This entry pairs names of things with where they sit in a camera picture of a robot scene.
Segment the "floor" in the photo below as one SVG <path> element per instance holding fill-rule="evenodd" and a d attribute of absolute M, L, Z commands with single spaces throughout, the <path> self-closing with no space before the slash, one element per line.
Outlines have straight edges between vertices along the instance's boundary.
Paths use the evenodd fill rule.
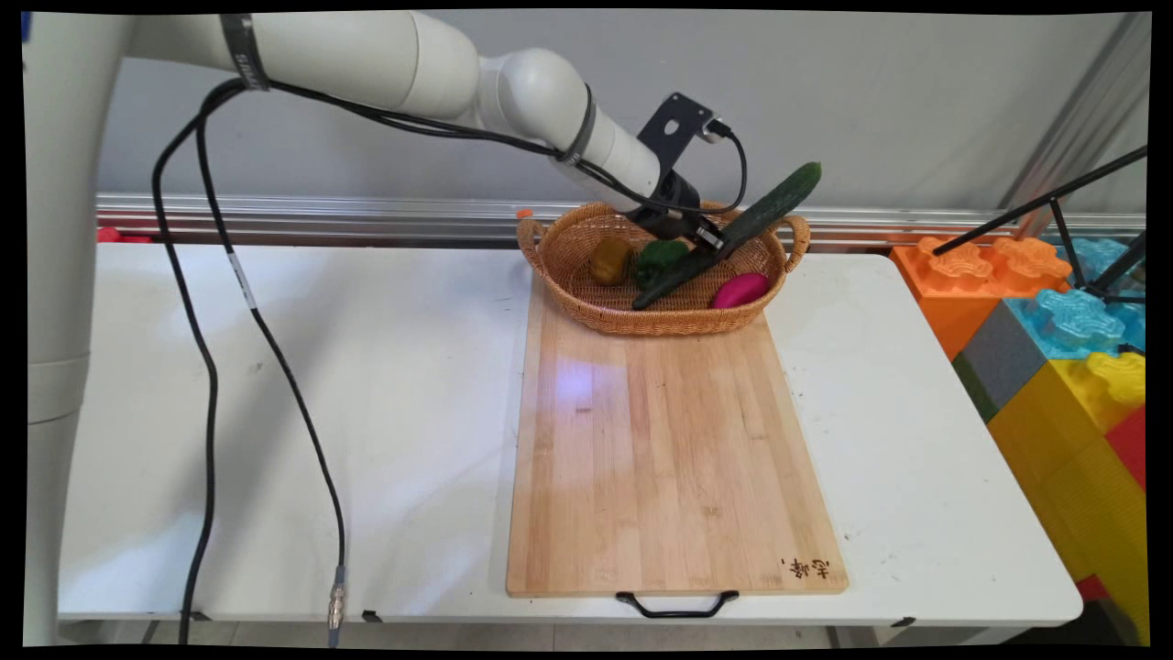
<path fill-rule="evenodd" d="M 101 621 L 63 624 L 74 644 L 101 644 Z M 175 644 L 178 622 L 160 621 L 150 644 Z M 218 646 L 320 647 L 317 624 L 196 621 L 190 642 Z M 714 625 L 540 625 L 540 624 L 353 624 L 343 628 L 344 648 L 425 651 L 752 651 L 830 648 L 823 627 Z"/>

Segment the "robotic arm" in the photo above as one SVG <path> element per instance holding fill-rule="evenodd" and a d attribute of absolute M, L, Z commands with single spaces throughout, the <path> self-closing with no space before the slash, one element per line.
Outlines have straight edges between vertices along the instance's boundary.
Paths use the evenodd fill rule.
<path fill-rule="evenodd" d="M 720 230 L 703 215 L 649 207 L 574 166 L 582 158 L 638 195 L 698 206 L 696 189 L 672 164 L 694 135 L 719 141 L 713 129 L 721 124 L 707 108 L 679 94 L 653 117 L 660 121 L 636 138 L 594 107 L 578 72 L 556 53 L 529 48 L 483 57 L 463 33 L 425 14 L 255 14 L 251 27 L 272 80 L 548 144 L 571 156 L 554 162 L 558 171 L 656 236 L 684 236 L 714 249 L 721 244 Z M 215 14 L 143 16 L 127 54 L 237 70 Z M 674 138 L 652 130 L 669 120 L 682 125 Z"/>
<path fill-rule="evenodd" d="M 271 80 L 418 117 L 543 143 L 554 164 L 660 238 L 719 250 L 720 230 L 672 170 L 693 136 L 726 135 L 712 111 L 673 94 L 639 137 L 594 106 L 563 57 L 483 57 L 455 28 L 409 11 L 256 14 Z M 94 196 L 106 110 L 123 55 L 236 73 L 224 28 L 205 15 L 22 14 L 28 224 L 28 472 L 25 645 L 56 641 L 57 567 L 73 441 L 88 370 Z M 589 161 L 646 204 L 574 166 Z"/>

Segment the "pink eggplant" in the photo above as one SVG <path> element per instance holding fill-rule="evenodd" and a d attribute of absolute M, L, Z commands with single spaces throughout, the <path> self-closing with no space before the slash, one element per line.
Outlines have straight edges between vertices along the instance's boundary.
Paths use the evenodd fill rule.
<path fill-rule="evenodd" d="M 713 308 L 728 308 L 750 304 L 766 294 L 769 290 L 769 278 L 760 272 L 746 272 L 730 279 L 713 295 Z"/>

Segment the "cable connector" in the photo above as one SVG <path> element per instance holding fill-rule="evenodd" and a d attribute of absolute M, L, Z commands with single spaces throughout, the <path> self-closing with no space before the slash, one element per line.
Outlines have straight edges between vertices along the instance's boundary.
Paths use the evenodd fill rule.
<path fill-rule="evenodd" d="M 334 587 L 330 590 L 330 613 L 326 617 L 326 626 L 330 630 L 330 648 L 338 648 L 338 640 L 341 637 L 343 614 L 346 608 L 346 567 L 334 569 Z"/>
<path fill-rule="evenodd" d="M 725 125 L 721 117 L 708 120 L 708 123 L 700 129 L 700 138 L 710 144 L 716 144 L 732 134 L 733 129 Z"/>

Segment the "yellow building block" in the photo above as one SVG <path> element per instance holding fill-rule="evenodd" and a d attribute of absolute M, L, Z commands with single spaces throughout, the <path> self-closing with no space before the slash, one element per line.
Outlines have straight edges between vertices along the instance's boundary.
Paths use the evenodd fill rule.
<path fill-rule="evenodd" d="M 1144 401 L 1139 355 L 1049 361 L 988 427 L 1072 579 L 1098 576 L 1147 645 L 1145 492 L 1104 437 Z"/>
<path fill-rule="evenodd" d="M 1104 434 L 1059 376 L 1056 366 L 1069 362 L 1082 361 L 1052 360 L 1043 365 L 989 424 L 999 447 L 1006 434 L 1019 438 L 1022 467 L 1011 465 L 1011 470 L 1016 476 L 1029 470 L 1039 484 L 1089 445 L 1105 442 Z"/>
<path fill-rule="evenodd" d="M 1085 361 L 1053 362 L 1064 385 L 1101 434 L 1114 429 L 1145 403 L 1145 358 L 1141 355 L 1092 354 Z"/>
<path fill-rule="evenodd" d="M 1145 492 L 1105 443 L 1097 443 L 1045 481 L 1080 553 L 1148 642 L 1148 533 Z"/>
<path fill-rule="evenodd" d="M 1022 450 L 1033 440 L 1029 428 L 1016 424 L 1013 414 L 1005 415 L 1005 409 L 990 421 L 988 428 L 1071 579 L 1078 583 L 1091 577 L 1094 573 L 1091 560 L 1084 556 L 1059 508 L 1046 497 L 1042 482 L 1035 477 L 1029 454 Z"/>

